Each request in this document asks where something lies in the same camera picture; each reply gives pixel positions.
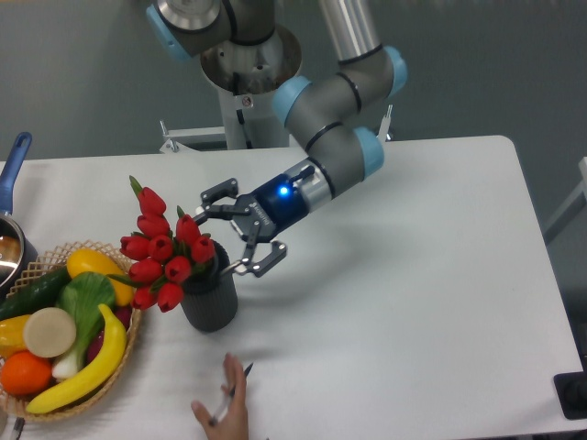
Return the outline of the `person's hand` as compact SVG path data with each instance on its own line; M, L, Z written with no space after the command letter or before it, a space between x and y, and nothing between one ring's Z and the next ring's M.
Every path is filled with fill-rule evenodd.
M208 420L212 414L199 401L191 402L191 409L195 420L200 424L207 439L249 439L249 413L246 404L247 384L244 384L243 366L238 357L226 353L223 369L227 383L221 386L223 393L227 387L235 382L238 389L233 401L220 422L209 426Z

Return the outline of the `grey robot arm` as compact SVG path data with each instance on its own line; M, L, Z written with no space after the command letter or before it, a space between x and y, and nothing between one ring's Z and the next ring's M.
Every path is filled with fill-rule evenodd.
M365 1L323 1L320 9L338 59L322 82L301 75L295 35L275 20L272 1L154 1L146 16L175 58L198 58L216 89L230 149L297 143L305 158L249 193L229 180L203 192L195 220L228 220L246 247L229 264L264 275L286 247L278 235L364 181L384 161L389 127L379 133L347 120L399 91L407 79L397 49L381 43Z

